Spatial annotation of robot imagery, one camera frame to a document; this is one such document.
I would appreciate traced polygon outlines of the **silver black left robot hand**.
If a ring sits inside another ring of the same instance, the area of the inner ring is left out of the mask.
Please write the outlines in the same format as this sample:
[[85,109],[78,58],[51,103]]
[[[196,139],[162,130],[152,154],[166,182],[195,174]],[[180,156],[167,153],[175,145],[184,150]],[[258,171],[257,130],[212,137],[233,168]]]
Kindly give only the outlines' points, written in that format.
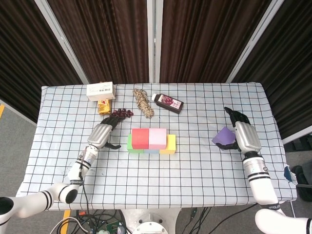
[[97,124],[91,132],[87,139],[88,144],[96,147],[98,150],[103,147],[113,150],[119,149],[121,147],[120,145],[113,145],[108,142],[111,132],[115,129],[118,123],[118,117],[107,117],[103,119],[102,122]]

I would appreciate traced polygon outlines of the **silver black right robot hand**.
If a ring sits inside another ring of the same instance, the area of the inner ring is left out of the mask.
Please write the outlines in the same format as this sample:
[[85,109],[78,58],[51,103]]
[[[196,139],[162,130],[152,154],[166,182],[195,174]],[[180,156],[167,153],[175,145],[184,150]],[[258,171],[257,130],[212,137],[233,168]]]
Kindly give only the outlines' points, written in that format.
[[224,107],[229,114],[232,126],[234,127],[235,142],[227,145],[216,143],[216,146],[222,150],[238,150],[245,158],[261,157],[261,143],[254,126],[250,124],[248,117],[231,108]]

